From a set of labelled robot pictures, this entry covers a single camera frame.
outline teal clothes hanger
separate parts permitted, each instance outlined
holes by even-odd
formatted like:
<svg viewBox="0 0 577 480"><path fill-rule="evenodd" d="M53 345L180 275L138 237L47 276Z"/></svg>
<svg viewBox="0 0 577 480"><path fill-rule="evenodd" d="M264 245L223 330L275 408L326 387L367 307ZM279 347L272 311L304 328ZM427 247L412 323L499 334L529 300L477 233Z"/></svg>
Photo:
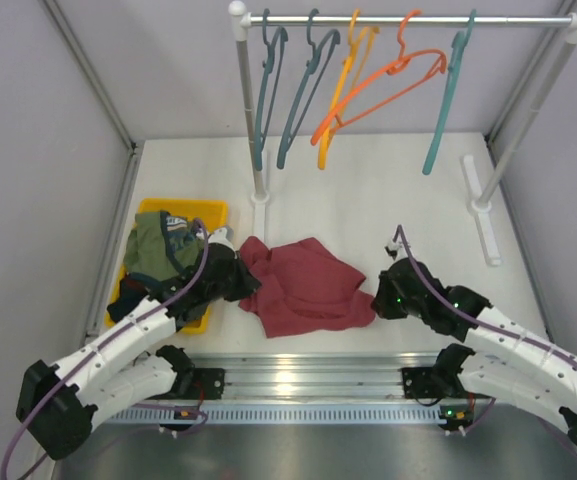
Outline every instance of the teal clothes hanger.
<svg viewBox="0 0 577 480"><path fill-rule="evenodd" d="M255 160L255 170L261 171L262 161L261 154L266 145L266 136L268 135L268 126L270 125L270 118L272 117L272 109L275 105L275 96L277 95L277 85L279 85L279 75L281 75L281 64L284 61L284 49L285 44L288 41L288 32L284 27L278 27L275 30L275 34L272 37L272 41L268 42L268 37L266 36L266 24L268 22L268 14L270 10L264 10L264 18L262 21L262 36L264 40L264 45L266 45L266 61L262 64L264 67L264 74L261 79L261 87L259 88L259 99L257 101L257 116L255 117L255 134L253 137L254 142L254 160ZM268 88L268 78L275 68L275 58L277 50L277 42L279 42L279 62L277 64L277 73L275 74L275 83L272 87L272 93L270 95L270 103L268 104L268 113L266 114L266 124L263 130L261 129L262 117L264 113L264 101L266 98L266 89Z"/></svg>
<svg viewBox="0 0 577 480"><path fill-rule="evenodd" d="M326 67L328 67L328 62L330 62L330 58L332 57L333 52L335 51L335 47L341 43L341 35L339 34L339 30L332 29L324 38L319 42L319 45L316 45L315 42L312 41L310 36L310 30L312 28L312 21L315 15L319 13L319 10L313 8L310 12L308 18L308 26L306 28L306 40L308 44L312 48L312 58L306 62L306 71L304 72L304 76L301 79L301 84L299 85L299 89L297 90L297 94L295 95L295 99L292 102L292 107L290 108L290 113L288 114L288 120L286 121L286 126L284 127L284 132L281 135L281 141L279 142L279 152L277 153L277 168L283 169L284 165L286 164L286 155L288 150L292 146L292 142L297 136L299 132L299 127L301 127L301 122L303 122L304 117L306 116L306 112L308 111L308 107L310 107L310 102L312 98L315 96L315 91L319 86L319 82L321 81L321 77L323 76L324 72L326 71ZM292 124L295 121L295 117L297 116L297 109L299 108L299 103L301 102L301 97L303 97L304 92L306 90L306 85L308 84L308 79L310 76L314 75L319 67L319 63L321 61L321 54L326 47L326 44L330 42L330 47L328 49L328 55L324 60L324 63L319 71L319 76L317 76L317 80L315 80L315 84L312 87L312 91L310 92L310 96L304 105L304 109L301 112L299 120L297 121L297 126L292 129Z"/></svg>
<svg viewBox="0 0 577 480"><path fill-rule="evenodd" d="M470 12L470 19L468 20L468 28L466 29L466 33L457 32L457 35L455 35L455 38L452 40L452 55L450 56L450 63L448 65L448 75L446 77L444 98L441 102L441 109L439 110L439 119L437 120L435 135L432 138L432 142L430 143L430 148L428 149L428 154L426 155L426 161L424 162L424 168L422 169L424 175L430 175L430 172L432 172L432 167L435 164L435 159L437 158L437 151L439 150L441 137L444 134L444 129L446 128L448 112L450 112L452 99L455 96L455 90L457 88L457 81L459 80L461 60L464 56L466 45L468 45L468 40L470 40L470 34L472 33L472 27L475 24L476 16L477 10L473 9Z"/></svg>

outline green cloth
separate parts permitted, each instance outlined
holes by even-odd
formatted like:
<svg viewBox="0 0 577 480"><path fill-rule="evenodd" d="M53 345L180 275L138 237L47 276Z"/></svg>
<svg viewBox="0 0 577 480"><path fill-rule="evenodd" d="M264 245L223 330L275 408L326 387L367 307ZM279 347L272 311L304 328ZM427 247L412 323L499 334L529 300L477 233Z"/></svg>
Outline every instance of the green cloth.
<svg viewBox="0 0 577 480"><path fill-rule="evenodd" d="M203 240L197 238L186 218L164 211L138 213L128 236L124 267L129 274L161 282L183 274L202 250Z"/></svg>

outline maroon fabric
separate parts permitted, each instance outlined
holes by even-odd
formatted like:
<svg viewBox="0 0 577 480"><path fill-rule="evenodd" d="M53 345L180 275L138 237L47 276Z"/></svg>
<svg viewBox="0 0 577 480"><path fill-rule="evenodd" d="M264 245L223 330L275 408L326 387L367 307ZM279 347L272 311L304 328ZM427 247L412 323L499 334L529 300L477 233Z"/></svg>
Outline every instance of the maroon fabric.
<svg viewBox="0 0 577 480"><path fill-rule="evenodd" d="M269 250L249 237L241 258L261 288L239 307L261 319L266 337L365 327L375 318L366 277L335 258L314 238Z"/></svg>

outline laundry basket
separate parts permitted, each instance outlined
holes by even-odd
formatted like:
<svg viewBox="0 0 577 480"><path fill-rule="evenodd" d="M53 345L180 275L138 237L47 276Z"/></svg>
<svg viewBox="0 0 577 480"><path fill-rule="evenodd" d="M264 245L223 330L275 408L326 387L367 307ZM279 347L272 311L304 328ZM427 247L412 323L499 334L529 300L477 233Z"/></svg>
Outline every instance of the laundry basket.
<svg viewBox="0 0 577 480"><path fill-rule="evenodd" d="M199 217L203 220L206 229L209 232L225 225L228 221L228 204L218 200L145 198L139 205L137 212L158 212L160 210L165 210L176 217L187 217L188 219ZM119 269L119 276L115 281L110 303L114 302L119 297L119 282L125 275L126 269L122 265ZM210 307L208 307L203 317L194 322L190 322L181 329L181 332L189 335L204 333L208 326L210 310ZM115 324L108 313L106 313L105 322L109 327L112 327Z"/></svg>

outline white table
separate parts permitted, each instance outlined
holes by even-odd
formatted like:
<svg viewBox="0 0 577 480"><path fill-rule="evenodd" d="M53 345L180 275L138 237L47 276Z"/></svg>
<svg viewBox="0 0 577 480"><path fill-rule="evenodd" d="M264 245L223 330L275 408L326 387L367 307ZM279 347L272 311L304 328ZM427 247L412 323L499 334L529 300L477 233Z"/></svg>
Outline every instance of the white table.
<svg viewBox="0 0 577 480"><path fill-rule="evenodd" d="M444 135L434 171L424 176L421 167L431 138L431 134L338 135L328 152L328 167L320 171L317 148L310 145L309 137L298 137L283 171L270 162L267 245L316 237L339 259L362 271L367 276L363 290L374 294L379 272L391 264L384 246L401 223L416 256L444 285L472 288L518 323L545 336L501 194L492 198L501 266L486 265L475 223L466 210L460 157L473 154L483 179L492 172L482 135ZM277 145L277 138L266 143L271 159ZM252 232L252 191L245 138L148 141L122 241L125 244L143 198L215 199L228 202L229 223L239 247ZM122 257L123 249L113 282ZM255 315L236 304L218 302L205 334L177 334L165 343L182 346L191 354L370 356L437 352L451 340L413 318L377 318L362 329L267 339Z"/></svg>

